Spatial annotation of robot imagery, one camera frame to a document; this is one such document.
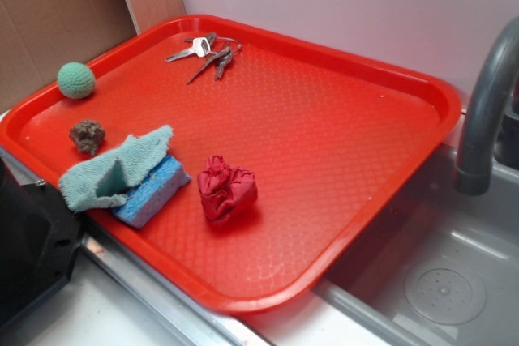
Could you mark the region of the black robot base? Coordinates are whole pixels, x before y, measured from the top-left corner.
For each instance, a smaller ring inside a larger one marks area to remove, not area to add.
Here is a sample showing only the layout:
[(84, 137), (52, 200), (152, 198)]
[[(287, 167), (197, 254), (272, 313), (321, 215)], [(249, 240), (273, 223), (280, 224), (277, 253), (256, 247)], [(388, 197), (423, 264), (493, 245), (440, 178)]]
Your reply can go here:
[(71, 279), (83, 218), (50, 184), (21, 185), (1, 163), (1, 329)]

